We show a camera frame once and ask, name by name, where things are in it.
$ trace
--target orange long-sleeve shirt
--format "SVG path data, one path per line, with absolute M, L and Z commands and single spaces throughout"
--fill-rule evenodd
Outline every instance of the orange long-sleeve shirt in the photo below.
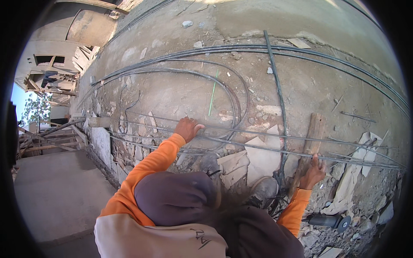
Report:
M 163 141 L 159 148 L 143 159 L 129 173 L 121 188 L 108 201 L 99 216 L 113 214 L 128 214 L 133 220 L 142 226 L 155 226 L 155 224 L 136 205 L 133 191 L 136 185 L 145 176 L 165 171 L 175 160 L 179 149 L 185 144 L 185 140 L 179 134 L 174 133 L 168 140 Z M 301 224 L 301 217 L 308 204 L 311 190 L 297 189 L 290 204 L 283 211 L 277 223 L 285 226 L 296 237 Z

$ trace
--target work boot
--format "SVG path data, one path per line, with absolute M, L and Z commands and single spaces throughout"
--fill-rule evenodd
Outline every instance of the work boot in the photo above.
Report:
M 278 193 L 278 183 L 275 178 L 263 177 L 252 187 L 251 193 L 243 205 L 250 205 L 260 209 L 267 209 Z
M 221 204 L 221 178 L 219 176 L 222 174 L 222 171 L 220 171 L 220 166 L 216 161 L 218 158 L 219 156 L 215 152 L 207 151 L 202 156 L 201 162 L 199 164 L 199 169 L 205 172 L 214 183 L 216 190 L 216 201 L 214 209 L 218 208 Z

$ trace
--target construction worker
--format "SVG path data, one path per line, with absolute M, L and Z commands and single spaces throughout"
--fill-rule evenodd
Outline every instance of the construction worker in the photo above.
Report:
M 206 172 L 166 171 L 198 130 L 185 117 L 174 134 L 129 173 L 102 209 L 95 225 L 99 253 L 106 257 L 304 257 L 297 239 L 313 186 L 325 176 L 314 155 L 290 204 L 277 222 L 265 206 L 278 193 L 274 178 L 259 180 L 242 206 L 218 212 L 218 190 Z M 217 156 L 206 153 L 201 168 L 214 172 Z

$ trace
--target dirt ground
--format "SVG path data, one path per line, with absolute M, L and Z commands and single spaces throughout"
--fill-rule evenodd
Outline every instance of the dirt ground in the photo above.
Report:
M 131 10 L 130 14 L 119 17 L 117 30 L 159 2 L 142 1 Z M 137 135 L 138 125 L 116 120 L 139 123 L 142 116 L 131 112 L 147 114 L 152 111 L 155 116 L 171 119 L 189 116 L 197 119 L 199 123 L 231 127 L 232 121 L 225 119 L 227 116 L 233 116 L 228 95 L 219 85 L 216 85 L 209 116 L 213 81 L 194 75 L 159 72 L 124 76 L 97 90 L 83 104 L 78 105 L 78 103 L 91 90 L 89 86 L 91 76 L 99 79 L 113 71 L 142 61 L 139 60 L 139 57 L 141 51 L 146 47 L 147 52 L 144 60 L 192 49 L 197 41 L 202 41 L 204 46 L 212 46 L 216 40 L 222 40 L 223 44 L 226 45 L 265 44 L 262 33 L 264 29 L 270 33 L 272 45 L 283 43 L 292 46 L 286 40 L 289 38 L 288 36 L 316 28 L 309 32 L 313 35 L 312 37 L 300 37 L 302 41 L 311 46 L 312 50 L 347 60 L 380 77 L 403 95 L 405 89 L 402 76 L 391 47 L 386 45 L 388 42 L 385 36 L 377 32 L 374 25 L 367 23 L 362 14 L 348 8 L 343 1 L 315 1 L 313 9 L 321 13 L 330 13 L 329 8 L 337 10 L 337 7 L 330 2 L 338 6 L 340 15 L 354 17 L 353 20 L 348 17 L 345 20 L 351 20 L 355 25 L 359 25 L 366 31 L 365 34 L 358 36 L 359 29 L 351 30 L 343 24 L 322 24 L 318 15 L 304 17 L 300 15 L 304 12 L 303 7 L 299 8 L 297 5 L 296 9 L 291 9 L 283 1 L 257 0 L 254 3 L 242 0 L 196 1 L 193 4 L 182 0 L 174 1 L 132 26 L 130 30 L 121 34 L 98 54 L 98 57 L 94 59 L 89 69 L 80 78 L 78 97 L 71 100 L 71 112 L 85 111 L 87 116 L 92 116 L 92 113 L 98 116 L 110 116 L 114 118 L 110 128 L 112 132 L 131 135 Z M 197 9 L 205 7 L 207 4 L 209 6 L 206 9 L 196 12 Z M 286 20 L 289 21 L 286 26 L 274 26 L 277 22 L 285 22 Z M 183 28 L 183 21 L 193 21 L 193 25 Z M 332 26 L 336 26 L 338 29 L 331 30 Z M 326 61 L 319 57 L 308 57 Z M 408 133 L 410 123 L 391 100 L 359 79 L 336 69 L 293 57 L 275 55 L 274 58 L 285 101 L 288 135 L 306 137 L 310 115 L 313 112 L 318 112 L 327 119 L 324 131 L 325 139 L 333 137 L 348 142 L 358 142 L 364 132 L 370 131 L 383 137 L 388 131 L 382 146 L 398 147 L 400 150 L 398 152 L 386 151 L 385 149 L 379 151 L 407 165 L 408 150 L 410 149 Z M 267 69 L 270 67 L 268 54 L 211 53 L 210 55 L 198 55 L 192 59 L 225 64 L 235 69 L 246 80 L 254 93 L 250 93 L 250 109 L 240 129 L 265 132 L 273 125 L 278 125 L 279 128 L 283 127 L 281 114 L 268 114 L 265 120 L 263 116 L 257 115 L 260 113 L 257 105 L 280 105 L 274 76 L 267 74 Z M 334 64 L 353 72 L 352 69 L 344 65 Z M 210 76 L 215 76 L 218 73 L 217 78 L 236 93 L 240 101 L 241 113 L 246 112 L 246 91 L 240 79 L 222 66 L 190 61 L 167 61 L 156 63 L 150 67 L 189 69 Z M 357 74 L 376 83 L 361 73 Z M 332 112 L 336 105 L 335 99 L 340 99 L 341 96 L 343 96 L 342 101 Z M 125 114 L 122 109 L 126 108 L 130 108 L 131 112 Z M 368 117 L 374 119 L 376 123 L 346 116 L 340 111 Z M 151 125 L 148 117 L 144 119 L 147 125 Z M 175 124 L 175 122 L 157 119 L 157 125 L 161 128 L 173 130 Z M 207 128 L 201 134 L 217 137 L 225 132 L 224 130 Z M 146 136 L 163 138 L 169 135 L 168 132 L 154 133 L 151 129 L 146 129 Z M 236 133 L 232 141 L 245 143 L 253 137 L 255 136 Z M 138 141 L 132 137 L 123 138 L 137 143 L 147 142 L 146 140 Z M 132 150 L 131 144 L 112 140 L 112 155 L 121 157 L 124 165 L 134 166 L 136 149 Z M 161 139 L 154 139 L 153 142 L 149 142 L 149 145 L 159 145 L 161 141 Z M 303 146 L 302 140 L 287 140 L 287 149 L 290 151 L 300 152 L 303 150 Z M 227 150 L 219 143 L 206 140 L 193 140 L 184 148 L 215 149 L 220 156 L 233 154 L 244 149 L 236 147 L 235 150 Z M 329 152 L 347 155 L 354 150 L 354 147 L 344 144 L 322 143 L 320 147 L 320 153 L 323 156 L 331 156 Z M 194 171 L 199 168 L 199 160 L 200 156 L 188 155 L 182 165 L 176 166 L 174 163 L 169 170 L 176 173 Z M 375 162 L 389 163 L 389 160 L 376 156 Z M 401 173 L 395 170 L 378 168 L 372 168 L 367 177 L 359 175 L 353 196 L 354 217 L 361 218 L 358 226 L 369 219 L 375 211 L 382 208 L 378 207 L 377 209 L 377 206 L 383 199 L 386 199 L 386 202 L 393 200 L 395 209 L 397 209 L 396 201 L 401 177 Z M 309 214 L 319 213 L 328 201 L 332 202 L 338 183 L 338 180 L 326 177 L 316 185 L 316 190 L 313 191 L 307 207 Z M 228 191 L 228 199 L 223 205 L 228 207 L 236 205 L 247 196 L 249 188 L 245 184 L 245 179 L 240 179 Z M 301 225 L 302 228 L 307 226 L 308 224 L 304 222 Z M 305 246 L 306 257 L 319 255 L 327 246 L 343 248 L 343 253 L 348 256 L 362 254 L 377 231 L 381 232 L 384 226 L 373 227 L 365 231 L 362 231 L 358 226 L 355 225 L 341 234 L 331 228 L 314 226 L 313 229 L 318 230 L 320 234 L 311 246 L 308 244 Z

